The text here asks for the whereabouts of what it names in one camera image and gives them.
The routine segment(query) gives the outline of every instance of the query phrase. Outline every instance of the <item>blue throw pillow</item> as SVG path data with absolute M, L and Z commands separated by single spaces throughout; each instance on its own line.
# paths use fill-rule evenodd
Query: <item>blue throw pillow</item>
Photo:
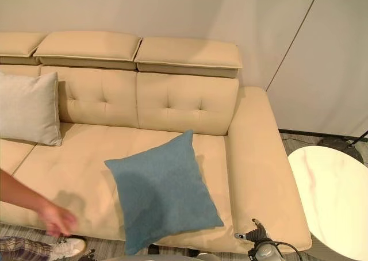
M 159 147 L 105 161 L 124 212 L 127 255 L 168 235 L 224 225 L 202 181 L 192 139 L 189 130 Z

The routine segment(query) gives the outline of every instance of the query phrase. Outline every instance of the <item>hand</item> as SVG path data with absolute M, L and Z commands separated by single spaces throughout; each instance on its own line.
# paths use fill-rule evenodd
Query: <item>hand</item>
M 77 219 L 67 209 L 52 202 L 45 202 L 37 210 L 39 218 L 45 223 L 47 234 L 58 237 L 61 233 L 69 236 L 77 226 Z

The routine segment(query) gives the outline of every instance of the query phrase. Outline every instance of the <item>marble side table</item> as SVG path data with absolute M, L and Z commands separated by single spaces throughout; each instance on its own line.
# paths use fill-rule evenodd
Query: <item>marble side table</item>
M 312 234 L 308 254 L 368 261 L 368 168 L 335 149 L 308 146 L 289 162 Z

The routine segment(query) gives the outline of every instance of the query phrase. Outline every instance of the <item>sofa armrest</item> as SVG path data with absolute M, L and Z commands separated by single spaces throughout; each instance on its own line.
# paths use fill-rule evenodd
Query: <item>sofa armrest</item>
M 257 218 L 271 238 L 311 247 L 298 188 L 266 92 L 241 87 L 227 136 L 228 178 L 235 232 Z M 292 250 L 281 248 L 285 252 Z

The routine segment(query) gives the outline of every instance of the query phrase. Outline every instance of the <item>sofa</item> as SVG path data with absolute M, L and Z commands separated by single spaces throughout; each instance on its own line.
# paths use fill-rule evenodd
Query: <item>sofa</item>
M 192 129 L 202 180 L 224 226 L 169 235 L 157 245 L 245 254 L 252 243 L 234 233 L 254 229 L 257 218 L 274 240 L 298 250 L 311 246 L 267 94 L 239 86 L 235 44 L 116 32 L 2 32 L 0 63 L 5 74 L 57 72 L 61 145 L 2 138 L 0 167 L 72 211 L 79 220 L 74 234 L 125 240 L 124 213 L 104 160 Z M 45 229 L 33 211 L 4 202 L 0 219 Z

